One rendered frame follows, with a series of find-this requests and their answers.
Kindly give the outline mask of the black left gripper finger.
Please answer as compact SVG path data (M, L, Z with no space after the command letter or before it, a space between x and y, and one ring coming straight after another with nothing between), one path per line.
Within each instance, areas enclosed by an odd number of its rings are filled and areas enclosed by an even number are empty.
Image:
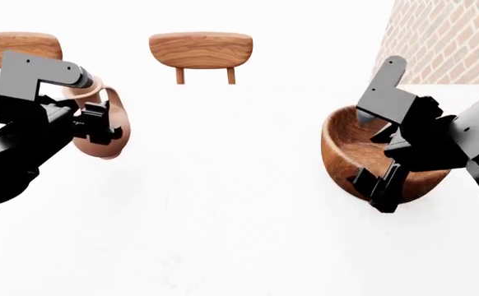
M81 115L88 121L108 120L109 119L109 102L101 103L87 102L81 110Z
M97 145L108 145L123 136L121 127L111 127L107 118L79 119L73 121L73 136L88 139Z

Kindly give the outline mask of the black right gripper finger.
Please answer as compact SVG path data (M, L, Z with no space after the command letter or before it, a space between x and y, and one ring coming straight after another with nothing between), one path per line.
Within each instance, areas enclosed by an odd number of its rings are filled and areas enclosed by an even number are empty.
M369 204L377 211L392 214L401 203L403 184L409 171L398 162L392 162L386 173L376 177L365 167L360 167L356 174L346 180L363 197L367 197Z
M380 130L378 130L370 141L376 144L391 144L398 142L397 133L399 126L395 123L387 123Z

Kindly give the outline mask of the terracotta jug with handle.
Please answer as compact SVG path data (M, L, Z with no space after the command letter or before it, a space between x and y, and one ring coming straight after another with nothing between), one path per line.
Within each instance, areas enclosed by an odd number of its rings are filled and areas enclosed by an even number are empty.
M93 83L88 88L63 88L63 96L66 99L74 99L80 108L84 108L85 103L100 103L100 92L107 94L109 102L109 122L112 127L121 127L123 135L118 140L112 140L109 145L96 145L87 139L75 137L73 144L86 155L97 157L102 160L112 160L121 155L123 148L128 144L131 135L131 125L123 102L119 97L117 90L107 86L97 77L93 77Z

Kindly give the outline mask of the brown wooden bowl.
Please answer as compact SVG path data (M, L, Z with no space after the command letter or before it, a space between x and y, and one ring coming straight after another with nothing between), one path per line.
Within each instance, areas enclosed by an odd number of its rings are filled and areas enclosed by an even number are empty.
M359 123L353 105L331 113L323 123L321 154L329 177L345 192L369 202L346 180L365 167L376 177L382 177L394 160L386 157L387 144L376 144L370 138L387 124L384 120L373 119ZM441 169L429 172L409 172L402 188L400 204L415 201L434 189L451 172Z

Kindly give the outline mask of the wooden chair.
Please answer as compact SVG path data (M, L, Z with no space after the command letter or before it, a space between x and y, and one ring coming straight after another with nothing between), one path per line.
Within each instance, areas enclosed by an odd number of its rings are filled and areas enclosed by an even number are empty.
M63 51L58 39L50 34L34 32L0 32L0 67L2 52L19 51L46 58L63 59Z
M235 69L253 52L253 38L246 34L195 31L155 34L148 39L152 56L176 73L176 83L185 83L186 69L225 69L234 85Z

